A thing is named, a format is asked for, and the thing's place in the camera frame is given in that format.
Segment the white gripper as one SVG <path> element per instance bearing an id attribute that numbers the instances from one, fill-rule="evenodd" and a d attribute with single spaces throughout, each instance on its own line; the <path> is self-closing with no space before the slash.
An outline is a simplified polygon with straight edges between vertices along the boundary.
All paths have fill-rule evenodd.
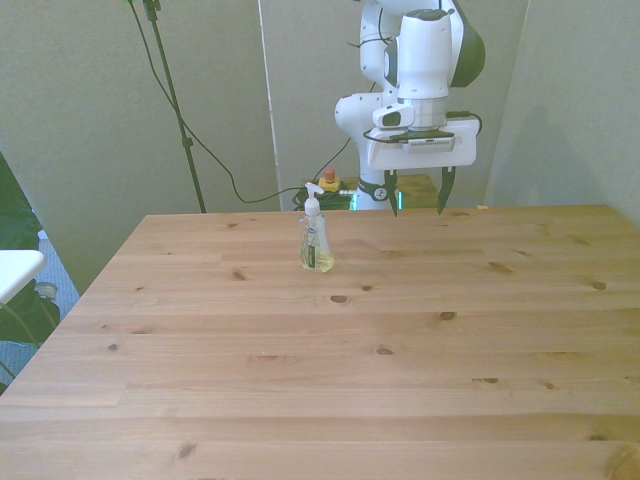
<path id="1" fill-rule="evenodd" d="M 477 121 L 451 120 L 432 130 L 374 128 L 365 134 L 366 163 L 372 170 L 385 171 L 385 187 L 391 210 L 398 213 L 397 173 L 394 170 L 443 167 L 437 212 L 441 214 L 452 192 L 457 166 L 476 159 Z"/>

